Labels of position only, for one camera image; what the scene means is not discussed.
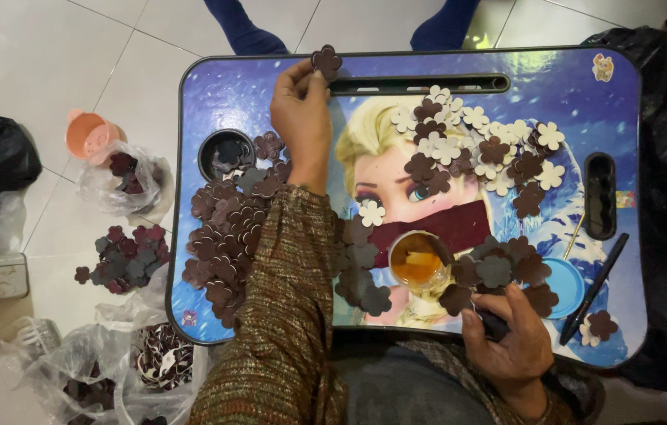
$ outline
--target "cup holder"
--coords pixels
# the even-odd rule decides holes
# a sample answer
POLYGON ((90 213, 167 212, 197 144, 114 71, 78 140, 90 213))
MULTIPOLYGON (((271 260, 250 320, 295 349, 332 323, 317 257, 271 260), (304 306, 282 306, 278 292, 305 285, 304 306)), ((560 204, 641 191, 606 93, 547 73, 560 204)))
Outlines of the cup holder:
POLYGON ((242 171, 255 165, 255 146, 249 136, 236 129, 223 129, 207 136, 197 151, 197 166, 205 180, 220 179, 234 169, 242 171), (241 149, 238 165, 222 163, 218 160, 219 147, 223 144, 238 144, 241 149))

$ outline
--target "hand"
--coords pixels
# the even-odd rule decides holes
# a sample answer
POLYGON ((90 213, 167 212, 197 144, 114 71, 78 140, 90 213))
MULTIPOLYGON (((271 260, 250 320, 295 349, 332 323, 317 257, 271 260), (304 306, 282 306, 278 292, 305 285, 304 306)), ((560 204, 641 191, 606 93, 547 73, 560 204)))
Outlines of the hand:
POLYGON ((330 91, 321 72, 311 71, 310 59, 305 59, 278 76, 271 101, 271 125, 291 154, 288 182, 325 195, 328 152, 334 137, 327 105, 330 91))
POLYGON ((486 340, 478 314, 462 310, 467 358, 520 416, 540 418, 546 411, 540 375, 554 363, 549 332, 514 283, 507 285, 505 296, 473 294, 472 302, 507 321, 510 332, 499 343, 486 340))

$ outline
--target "black marker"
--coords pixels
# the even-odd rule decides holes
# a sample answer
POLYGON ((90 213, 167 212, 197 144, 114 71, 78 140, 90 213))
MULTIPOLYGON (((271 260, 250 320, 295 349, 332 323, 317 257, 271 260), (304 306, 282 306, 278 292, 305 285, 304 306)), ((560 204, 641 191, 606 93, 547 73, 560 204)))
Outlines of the black marker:
POLYGON ((614 244, 612 251, 609 253, 609 256, 606 257, 606 262, 599 270, 599 274, 595 276, 593 285, 590 287, 588 294, 585 294, 583 303, 580 304, 580 307, 577 310, 570 314, 567 317, 565 326, 562 328, 562 336, 559 338, 559 344, 565 346, 567 342, 574 336, 577 329, 580 328, 580 324, 583 323, 583 319, 588 314, 588 309, 590 304, 595 299, 595 296, 598 295, 601 286, 604 284, 606 277, 609 276, 609 272, 612 270, 614 263, 617 262, 620 254, 622 254, 622 249, 627 244, 627 239, 630 239, 630 236, 627 233, 622 233, 617 239, 617 243, 614 244))

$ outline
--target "pink container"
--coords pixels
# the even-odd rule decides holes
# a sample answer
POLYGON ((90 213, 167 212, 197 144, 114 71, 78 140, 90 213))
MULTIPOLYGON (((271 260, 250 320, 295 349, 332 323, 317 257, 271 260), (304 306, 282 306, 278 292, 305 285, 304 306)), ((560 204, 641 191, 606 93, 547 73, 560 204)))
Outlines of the pink container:
POLYGON ((99 165, 106 159, 95 156, 95 152, 110 147, 114 140, 121 138, 118 127, 96 113, 74 109, 66 119, 66 148, 76 158, 87 159, 93 165, 99 165))

